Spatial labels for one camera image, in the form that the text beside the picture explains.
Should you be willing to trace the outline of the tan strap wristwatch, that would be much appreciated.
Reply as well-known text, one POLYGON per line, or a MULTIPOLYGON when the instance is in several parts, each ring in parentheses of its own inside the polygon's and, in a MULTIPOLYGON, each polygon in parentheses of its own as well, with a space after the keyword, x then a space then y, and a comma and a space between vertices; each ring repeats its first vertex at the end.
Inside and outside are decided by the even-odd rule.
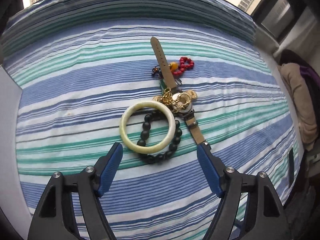
POLYGON ((184 120, 189 132, 193 137, 193 140, 197 145, 202 145, 203 149, 206 148, 207 150, 211 150, 212 148, 202 135, 198 126, 198 122, 195 118, 191 103, 191 96, 188 95, 187 92, 182 92, 178 89, 159 40, 157 40, 155 37, 152 37, 150 39, 150 43, 159 64, 165 84, 165 89, 162 95, 163 104, 167 105, 170 110, 173 110, 174 113, 177 113, 184 120), (190 99, 189 101, 186 101, 186 106, 179 105, 178 99, 182 95, 186 95, 190 99))

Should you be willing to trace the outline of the pale jade bangle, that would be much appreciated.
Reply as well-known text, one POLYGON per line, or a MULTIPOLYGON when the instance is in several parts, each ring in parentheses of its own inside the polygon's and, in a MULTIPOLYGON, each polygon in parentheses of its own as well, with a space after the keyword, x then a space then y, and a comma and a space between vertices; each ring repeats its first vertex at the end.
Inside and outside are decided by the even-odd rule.
POLYGON ((167 106, 157 101, 147 100, 147 101, 141 101, 141 102, 135 103, 124 112, 124 114, 121 116, 121 119, 120 119, 119 130, 120 130, 120 136, 122 138, 122 141, 127 146, 127 148, 140 154, 152 154, 162 150, 163 148, 165 148, 167 145, 170 144, 170 142, 172 141, 175 135, 176 123, 175 123, 175 118, 173 116, 173 113, 167 106), (151 129, 151 122, 152 122, 151 115, 148 115, 147 118, 145 119, 145 122, 143 124, 143 131, 140 135, 140 140, 138 141, 138 144, 134 144, 129 139, 126 132, 126 124, 130 116, 133 113, 135 113, 137 110, 145 107, 151 107, 159 110, 161 113, 164 114, 169 125, 168 133, 165 136, 165 138, 158 144, 150 147, 146 147, 145 143, 149 137, 149 130, 151 129))

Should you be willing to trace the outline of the white cardboard tray box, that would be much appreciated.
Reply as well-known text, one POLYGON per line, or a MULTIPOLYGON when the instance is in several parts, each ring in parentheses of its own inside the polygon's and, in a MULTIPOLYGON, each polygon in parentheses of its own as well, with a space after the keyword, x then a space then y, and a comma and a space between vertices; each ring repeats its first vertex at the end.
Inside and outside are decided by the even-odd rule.
POLYGON ((16 160, 17 112, 22 89, 1 67, 1 210, 14 232, 28 238, 31 214, 27 207, 16 160))

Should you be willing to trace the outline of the white curtain right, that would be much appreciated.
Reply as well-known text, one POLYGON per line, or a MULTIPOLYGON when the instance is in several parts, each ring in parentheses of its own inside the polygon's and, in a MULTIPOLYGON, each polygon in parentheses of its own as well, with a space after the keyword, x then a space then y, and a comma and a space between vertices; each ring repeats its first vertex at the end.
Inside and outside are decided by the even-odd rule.
POLYGON ((316 47, 319 46, 319 19, 306 7, 298 21, 289 31, 288 35, 273 53, 273 57, 280 58, 285 49, 307 59, 316 47))

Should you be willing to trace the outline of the striped pillow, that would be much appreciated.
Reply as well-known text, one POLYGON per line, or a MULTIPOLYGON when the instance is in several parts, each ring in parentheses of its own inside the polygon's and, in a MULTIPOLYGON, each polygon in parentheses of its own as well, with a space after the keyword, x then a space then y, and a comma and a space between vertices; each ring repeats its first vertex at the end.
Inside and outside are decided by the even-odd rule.
POLYGON ((256 32, 252 18, 224 0, 40 0, 8 20, 1 45, 9 56, 82 24, 134 18, 204 24, 249 43, 256 32))

